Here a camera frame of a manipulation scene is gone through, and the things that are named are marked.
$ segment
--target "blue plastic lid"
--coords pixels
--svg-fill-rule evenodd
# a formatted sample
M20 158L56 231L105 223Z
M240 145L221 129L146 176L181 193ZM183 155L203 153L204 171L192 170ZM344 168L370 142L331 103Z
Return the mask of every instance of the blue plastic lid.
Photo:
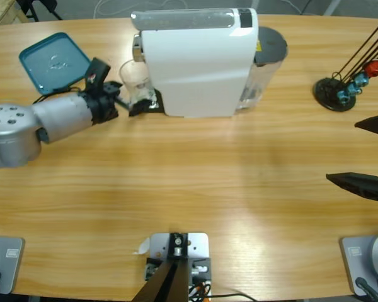
M20 61L43 95L84 77L90 60L66 33L56 33L24 49Z

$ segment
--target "floor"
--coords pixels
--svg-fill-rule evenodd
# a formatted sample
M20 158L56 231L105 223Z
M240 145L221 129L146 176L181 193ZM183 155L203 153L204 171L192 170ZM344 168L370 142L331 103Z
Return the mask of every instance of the floor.
M65 20L92 19L99 0L57 0L56 11ZM249 7L259 2L260 14L299 14L307 0L101 0L96 18L119 18L130 16L133 10ZM312 0L306 14L323 14L330 0ZM39 2L34 2L41 21L55 18ZM378 18L378 0L342 0L334 16Z

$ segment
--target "wire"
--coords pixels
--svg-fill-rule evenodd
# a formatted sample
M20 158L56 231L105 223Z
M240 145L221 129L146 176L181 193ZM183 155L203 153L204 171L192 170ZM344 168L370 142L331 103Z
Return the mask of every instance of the wire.
M81 89L78 88L78 87L66 87L66 88L58 89L58 90L55 90L54 92L51 92L50 94L40 96L32 104L37 104L37 103L43 102L44 100L46 100L50 96L55 96L56 94L62 94L62 93L66 93L66 92L80 92L80 91L81 91Z
M305 13L305 10L307 9L309 3L311 3L312 0L308 0L307 4L305 4L304 8L302 9L301 11L301 14L304 14Z
M96 18L96 12L98 10L98 7L101 5L103 0L99 0L98 3L96 4L95 8L94 8L94 15L93 15L93 19Z
M111 13L104 13L101 10L101 7L103 5L105 5L106 3L109 3L111 1L116 1L116 0L99 0L98 3L96 4L95 8L94 8L93 19L96 19L97 13L102 15L102 16L115 16L116 14L123 13L124 11L128 11L128 10L135 8L136 6L141 4L141 3L135 3L131 6L128 6L127 8L119 9L118 11L112 11ZM185 0L164 0L164 2L161 3L161 4L153 3L151 1L146 1L144 4L151 4L153 6L157 6L158 8L164 8L165 5L167 5L169 2L172 2L172 1L180 2L180 3L183 4L184 9L188 9L188 3Z
M364 278L358 277L355 280L355 284L359 288L361 288L367 294L367 296L370 297L370 299L373 302L378 302L378 292L374 288L369 286L369 284L367 283L367 281Z
M234 294L212 294L211 296L199 296L199 298L202 299L209 299L209 298L228 298L228 297L245 297L253 302L258 302L258 300L252 298L251 296L248 296L247 294L242 293L234 293Z
M210 292L211 290L211 284L204 284L204 283L201 283L201 284L198 284L198 285L194 285L191 287L191 291L193 291L195 288L200 288L200 290L198 290L195 294L193 294L192 296L190 296L189 298L191 299L191 301L194 301L194 302L203 302L204 299L210 299L210 298L228 298L228 297L245 297L247 299L249 299L250 301L253 301L253 302L258 302L258 300L252 298L251 296L248 296L247 294L243 294L243 293L233 293L233 294L212 294L212 295L208 295L208 293ZM198 292L203 292L203 293L207 293L205 294L204 296L203 295L199 295Z
M290 0L280 0L281 2L284 2L284 3L287 3L289 6L291 6L292 8L294 8L299 14L302 14L301 13L301 10L295 6Z

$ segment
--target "clear glass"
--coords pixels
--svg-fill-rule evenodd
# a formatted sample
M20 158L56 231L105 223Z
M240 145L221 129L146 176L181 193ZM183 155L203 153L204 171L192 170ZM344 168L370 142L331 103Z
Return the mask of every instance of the clear glass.
M237 109L252 108L258 104L263 92L267 88L276 70L280 68L282 62L283 61L279 61L259 67L256 64L252 65Z
M135 104L141 99L150 99L154 105L157 104L156 93L144 62L127 61L119 69L119 76L129 94L127 98L130 104Z

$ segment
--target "label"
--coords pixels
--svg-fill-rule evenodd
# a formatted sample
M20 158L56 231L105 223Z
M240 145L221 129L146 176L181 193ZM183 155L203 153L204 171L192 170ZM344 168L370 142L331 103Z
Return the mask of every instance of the label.
M6 258L18 258L19 253L18 249L7 249Z
M260 45L260 41L258 40L258 43L256 44L256 51L261 52L262 51L262 46Z
M362 255L360 247L349 247L348 253L350 254L350 256L361 256Z

